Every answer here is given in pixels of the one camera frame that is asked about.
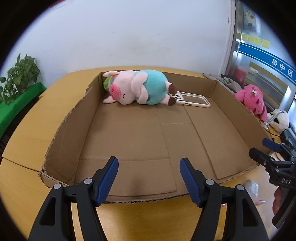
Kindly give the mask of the green cloth covered shelf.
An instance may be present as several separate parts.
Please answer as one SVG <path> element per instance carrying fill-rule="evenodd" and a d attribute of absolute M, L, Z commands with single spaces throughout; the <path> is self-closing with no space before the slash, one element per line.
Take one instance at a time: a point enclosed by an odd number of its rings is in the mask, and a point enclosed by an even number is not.
<path fill-rule="evenodd" d="M 45 90 L 46 87 L 41 82 L 38 82 L 34 85 L 31 85 L 13 102 L 9 104 L 5 104 L 4 102 L 1 103 L 1 137 L 16 115 L 35 97 L 38 97 Z"/>

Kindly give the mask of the green potted plant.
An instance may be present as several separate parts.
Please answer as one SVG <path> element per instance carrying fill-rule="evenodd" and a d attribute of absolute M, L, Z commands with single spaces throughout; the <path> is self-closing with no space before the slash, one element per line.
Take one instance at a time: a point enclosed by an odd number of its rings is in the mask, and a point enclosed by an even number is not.
<path fill-rule="evenodd" d="M 36 58 L 26 55 L 21 59 L 19 54 L 14 66 L 7 71 L 7 77 L 1 77 L 1 102 L 6 105 L 13 102 L 31 83 L 37 83 L 39 74 Z"/>

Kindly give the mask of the brown cardboard box tray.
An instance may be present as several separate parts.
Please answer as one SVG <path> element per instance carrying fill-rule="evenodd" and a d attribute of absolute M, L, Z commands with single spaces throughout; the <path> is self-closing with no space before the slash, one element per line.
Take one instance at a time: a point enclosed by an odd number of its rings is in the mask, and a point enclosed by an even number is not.
<path fill-rule="evenodd" d="M 187 193 L 179 171 L 183 157 L 224 183 L 255 167 L 251 148 L 268 153 L 257 118 L 218 81 L 166 77 L 180 91 L 206 97 L 210 107 L 104 104 L 103 74 L 95 69 L 56 81 L 42 99 L 67 115 L 58 119 L 46 151 L 39 173 L 44 184 L 78 184 L 115 156 L 119 170 L 107 201 L 153 201 Z"/>

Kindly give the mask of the pink pig plush toy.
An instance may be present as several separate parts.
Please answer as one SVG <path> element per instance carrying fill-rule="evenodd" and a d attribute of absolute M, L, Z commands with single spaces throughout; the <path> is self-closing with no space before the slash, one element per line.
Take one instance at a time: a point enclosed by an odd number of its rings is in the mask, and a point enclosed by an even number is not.
<path fill-rule="evenodd" d="M 156 70 L 125 70 L 104 73 L 109 79 L 109 97 L 104 104 L 119 102 L 128 105 L 134 101 L 141 105 L 165 104 L 173 106 L 177 100 L 177 87 L 170 83 L 164 73 Z"/>

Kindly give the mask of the white panda plush toy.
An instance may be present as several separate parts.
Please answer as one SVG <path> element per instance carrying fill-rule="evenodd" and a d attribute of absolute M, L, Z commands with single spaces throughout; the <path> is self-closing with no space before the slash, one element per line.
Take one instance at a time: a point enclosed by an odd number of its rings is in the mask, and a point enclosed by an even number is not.
<path fill-rule="evenodd" d="M 277 114 L 277 117 L 269 123 L 269 125 L 278 133 L 282 133 L 287 130 L 290 124 L 290 119 L 286 111 L 281 109 L 275 109 L 271 113 L 267 113 L 267 118 L 270 120 L 273 115 Z"/>

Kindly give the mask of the small white plastic container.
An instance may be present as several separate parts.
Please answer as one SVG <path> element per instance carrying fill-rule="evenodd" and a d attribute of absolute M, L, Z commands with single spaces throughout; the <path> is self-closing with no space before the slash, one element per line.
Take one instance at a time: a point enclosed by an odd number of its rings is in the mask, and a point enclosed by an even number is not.
<path fill-rule="evenodd" d="M 250 195 L 252 200 L 256 200 L 258 197 L 259 192 L 259 185 L 254 181 L 248 179 L 245 182 L 245 189 L 247 190 L 248 194 Z"/>

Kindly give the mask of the pink strawberry bear plush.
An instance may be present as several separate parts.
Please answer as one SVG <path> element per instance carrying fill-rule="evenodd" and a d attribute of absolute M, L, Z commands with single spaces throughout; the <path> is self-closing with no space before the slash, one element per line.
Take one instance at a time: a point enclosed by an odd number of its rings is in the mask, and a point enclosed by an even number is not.
<path fill-rule="evenodd" d="M 263 93 L 257 86 L 246 85 L 243 90 L 238 91 L 234 96 L 253 115 L 259 116 L 262 121 L 267 121 L 267 109 L 263 101 Z"/>

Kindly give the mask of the white clear phone case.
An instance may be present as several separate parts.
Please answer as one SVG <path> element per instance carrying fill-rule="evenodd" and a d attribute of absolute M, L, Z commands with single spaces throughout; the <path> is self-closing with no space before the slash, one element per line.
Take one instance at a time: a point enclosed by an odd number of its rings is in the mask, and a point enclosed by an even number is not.
<path fill-rule="evenodd" d="M 178 91 L 177 94 L 170 94 L 170 96 L 176 100 L 177 105 L 195 106 L 200 108 L 211 107 L 210 102 L 202 95 Z"/>

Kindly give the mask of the white desk stand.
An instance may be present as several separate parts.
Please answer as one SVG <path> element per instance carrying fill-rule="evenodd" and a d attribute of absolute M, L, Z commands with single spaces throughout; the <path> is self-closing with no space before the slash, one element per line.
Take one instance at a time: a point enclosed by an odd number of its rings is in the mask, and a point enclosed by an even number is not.
<path fill-rule="evenodd" d="M 270 123 L 272 123 L 281 113 L 282 110 L 273 111 L 273 114 L 271 114 L 267 121 L 262 124 L 262 127 L 268 129 L 270 127 Z"/>

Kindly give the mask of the pink plastic toy wand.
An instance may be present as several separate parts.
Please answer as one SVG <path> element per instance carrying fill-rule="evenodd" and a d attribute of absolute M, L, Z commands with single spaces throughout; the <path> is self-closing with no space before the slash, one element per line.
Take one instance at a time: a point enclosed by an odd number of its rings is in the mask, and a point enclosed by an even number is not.
<path fill-rule="evenodd" d="M 254 200 L 253 202 L 255 205 L 261 205 L 265 203 L 265 200 Z"/>

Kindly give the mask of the grey folded cloth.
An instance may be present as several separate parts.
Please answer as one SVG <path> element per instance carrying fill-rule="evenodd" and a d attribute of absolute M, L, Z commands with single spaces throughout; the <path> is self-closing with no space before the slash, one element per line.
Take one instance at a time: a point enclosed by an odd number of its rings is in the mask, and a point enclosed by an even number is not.
<path fill-rule="evenodd" d="M 240 90 L 243 90 L 241 85 L 236 81 L 233 76 L 222 76 L 222 75 L 215 75 L 215 74 L 207 74 L 203 73 L 203 76 L 207 79 L 216 80 L 220 82 L 225 88 L 227 88 L 232 94 L 237 93 Z"/>

